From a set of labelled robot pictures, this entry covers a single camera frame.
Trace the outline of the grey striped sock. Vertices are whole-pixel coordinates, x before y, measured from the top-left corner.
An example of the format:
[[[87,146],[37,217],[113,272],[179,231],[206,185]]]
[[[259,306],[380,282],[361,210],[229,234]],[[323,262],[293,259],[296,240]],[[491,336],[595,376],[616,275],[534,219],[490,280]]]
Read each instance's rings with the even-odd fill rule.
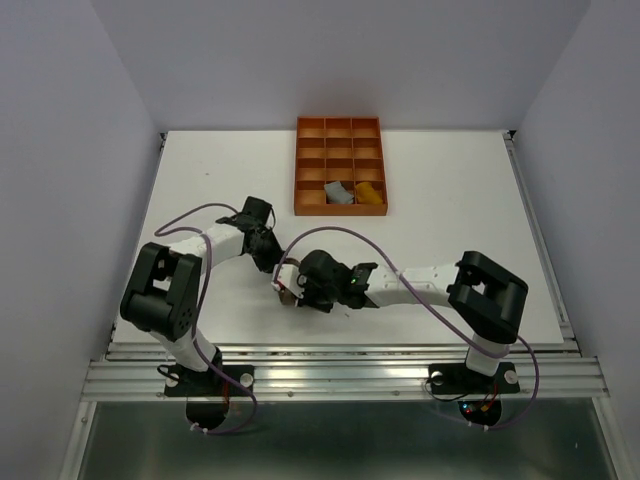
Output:
[[[354,203],[354,195],[350,193],[340,181],[326,183],[324,191],[327,202],[334,205],[351,205]]]

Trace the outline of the mustard yellow sock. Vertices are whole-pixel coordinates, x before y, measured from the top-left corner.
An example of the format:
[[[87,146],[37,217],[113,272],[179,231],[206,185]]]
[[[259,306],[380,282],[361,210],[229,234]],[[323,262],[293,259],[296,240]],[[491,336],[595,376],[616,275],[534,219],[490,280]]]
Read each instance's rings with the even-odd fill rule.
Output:
[[[371,182],[360,182],[355,185],[356,200],[362,205],[383,205],[382,195]]]

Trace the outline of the taupe maroon-cuffed sock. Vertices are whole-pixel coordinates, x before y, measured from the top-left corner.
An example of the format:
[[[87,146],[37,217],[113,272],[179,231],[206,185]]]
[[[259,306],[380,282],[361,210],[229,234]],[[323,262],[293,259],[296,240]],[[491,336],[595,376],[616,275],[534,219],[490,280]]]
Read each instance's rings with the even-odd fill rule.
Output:
[[[280,292],[279,300],[284,306],[295,306],[297,304],[297,297],[289,291]]]

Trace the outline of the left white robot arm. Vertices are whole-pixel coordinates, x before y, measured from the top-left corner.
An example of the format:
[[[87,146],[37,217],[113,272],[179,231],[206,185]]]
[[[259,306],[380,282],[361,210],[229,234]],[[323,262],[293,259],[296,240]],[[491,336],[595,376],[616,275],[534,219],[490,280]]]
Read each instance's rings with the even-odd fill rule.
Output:
[[[215,392],[223,373],[219,349],[197,327],[213,268],[247,255],[260,272],[271,274],[283,255],[268,223],[275,218],[270,203],[249,196],[241,210],[219,206],[232,214],[206,230],[177,225],[201,207],[156,230],[157,237],[177,232],[191,236],[170,245],[143,245],[119,308],[123,320],[157,339],[188,370],[188,382],[202,394]]]

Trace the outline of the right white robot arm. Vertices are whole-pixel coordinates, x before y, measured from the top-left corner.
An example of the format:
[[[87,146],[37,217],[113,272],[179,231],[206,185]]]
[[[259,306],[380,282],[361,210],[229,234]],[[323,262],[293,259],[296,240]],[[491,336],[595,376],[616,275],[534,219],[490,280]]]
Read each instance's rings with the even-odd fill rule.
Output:
[[[330,312],[398,305],[453,309],[471,328],[473,345],[460,366],[463,384],[482,390],[496,378],[500,359],[518,339],[527,283],[489,257],[466,251],[454,264],[394,270],[374,262],[349,267],[314,250],[293,269],[300,306]]]

